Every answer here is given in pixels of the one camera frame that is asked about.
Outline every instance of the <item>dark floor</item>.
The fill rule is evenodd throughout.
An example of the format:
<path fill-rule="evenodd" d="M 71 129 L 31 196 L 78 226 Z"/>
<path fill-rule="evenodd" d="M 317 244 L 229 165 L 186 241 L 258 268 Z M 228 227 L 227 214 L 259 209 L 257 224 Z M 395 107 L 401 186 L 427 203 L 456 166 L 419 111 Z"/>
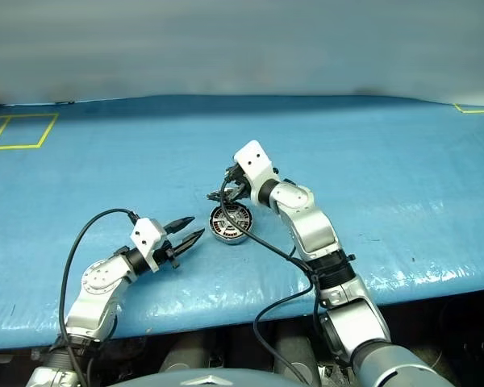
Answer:
<path fill-rule="evenodd" d="M 455 386 L 484 385 L 484 291 L 386 306 L 381 310 L 395 343 L 410 348 Z M 311 318 L 297 321 L 310 336 L 318 363 L 331 369 L 333 377 L 343 374 L 348 377 L 344 370 L 342 373 L 338 368 L 334 371 L 334 361 L 323 340 L 315 335 Z M 263 335 L 272 340 L 275 324 L 262 325 Z M 217 344 L 212 351 L 211 366 L 272 369 L 272 358 L 255 340 L 250 326 L 219 328 L 215 335 Z M 157 372 L 177 337 L 161 335 L 114 340 L 101 356 L 96 371 L 102 374 L 105 383 Z M 250 349 L 241 352 L 241 343 Z M 0 386 L 25 385 L 40 362 L 31 360 L 30 350 L 5 353 L 14 357 L 11 362 L 0 364 Z"/>

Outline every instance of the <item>table surface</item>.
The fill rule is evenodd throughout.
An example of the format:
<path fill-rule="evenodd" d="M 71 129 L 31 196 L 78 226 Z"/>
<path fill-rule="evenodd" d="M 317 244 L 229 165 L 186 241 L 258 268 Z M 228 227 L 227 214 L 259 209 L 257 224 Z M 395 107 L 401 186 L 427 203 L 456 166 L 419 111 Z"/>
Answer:
<path fill-rule="evenodd" d="M 484 289 L 484 111 L 469 111 L 401 98 L 265 96 L 0 107 L 0 348 L 54 340 L 65 259 L 91 216 L 121 206 L 162 223 L 194 215 L 192 230 L 207 227 L 215 204 L 205 195 L 251 139 L 282 177 L 313 190 L 378 304 Z M 255 233 L 292 247 L 277 217 L 252 212 Z M 86 267 L 129 244 L 130 233 L 121 215 L 90 229 L 68 303 Z M 306 286 L 253 241 L 228 246 L 207 232 L 180 268 L 164 266 L 127 291 L 116 336 L 246 323 Z M 308 314 L 312 300 L 270 317 Z"/>

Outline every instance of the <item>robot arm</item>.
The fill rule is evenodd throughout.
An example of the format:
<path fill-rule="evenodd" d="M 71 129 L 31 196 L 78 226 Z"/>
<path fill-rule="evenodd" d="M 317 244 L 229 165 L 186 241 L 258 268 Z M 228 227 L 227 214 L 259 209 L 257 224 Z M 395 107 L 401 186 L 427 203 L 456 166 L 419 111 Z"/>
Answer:
<path fill-rule="evenodd" d="M 167 260 L 176 268 L 179 265 L 176 257 L 201 237 L 204 229 L 188 235 L 176 247 L 167 240 L 168 234 L 180 231 L 192 220 L 193 217 L 181 218 L 163 227 L 154 219 L 139 218 L 131 233 L 135 244 L 133 249 L 124 246 L 111 258 L 95 262 L 84 272 L 81 292 L 65 322 L 69 345 L 75 352 L 80 369 L 86 369 L 101 344 L 111 335 L 117 306 L 127 287 L 143 273 L 157 271 Z M 44 366 L 32 373 L 27 387 L 78 386 L 79 380 L 66 345 L 58 336 Z"/>
<path fill-rule="evenodd" d="M 281 181 L 277 170 L 257 141 L 234 156 L 236 165 L 227 179 L 239 186 L 239 198 L 249 196 L 257 206 L 267 206 L 287 225 L 298 254 L 314 273 L 324 337 L 334 357 L 352 365 L 362 385 L 449 386 L 406 348 L 390 343 L 382 314 L 364 282 L 350 264 L 327 215 L 315 205 L 306 187 Z"/>

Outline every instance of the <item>gray wall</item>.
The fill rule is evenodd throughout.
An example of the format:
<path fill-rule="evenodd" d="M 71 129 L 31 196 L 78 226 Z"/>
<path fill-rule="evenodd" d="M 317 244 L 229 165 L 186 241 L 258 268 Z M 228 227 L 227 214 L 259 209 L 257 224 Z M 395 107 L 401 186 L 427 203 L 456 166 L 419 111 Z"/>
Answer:
<path fill-rule="evenodd" d="M 484 0 L 0 0 L 0 102 L 151 94 L 484 105 Z"/>

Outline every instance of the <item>round electronic component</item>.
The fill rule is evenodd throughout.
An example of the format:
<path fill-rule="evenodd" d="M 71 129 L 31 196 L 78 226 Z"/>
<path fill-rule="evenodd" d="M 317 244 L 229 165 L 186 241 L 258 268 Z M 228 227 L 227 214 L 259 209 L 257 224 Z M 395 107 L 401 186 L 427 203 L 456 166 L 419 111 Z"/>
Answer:
<path fill-rule="evenodd" d="M 233 202 L 226 205 L 227 213 L 246 231 L 251 231 L 252 215 L 246 206 Z M 210 214 L 210 229 L 218 240 L 228 244 L 238 244 L 247 236 L 228 222 L 222 208 L 217 206 Z"/>

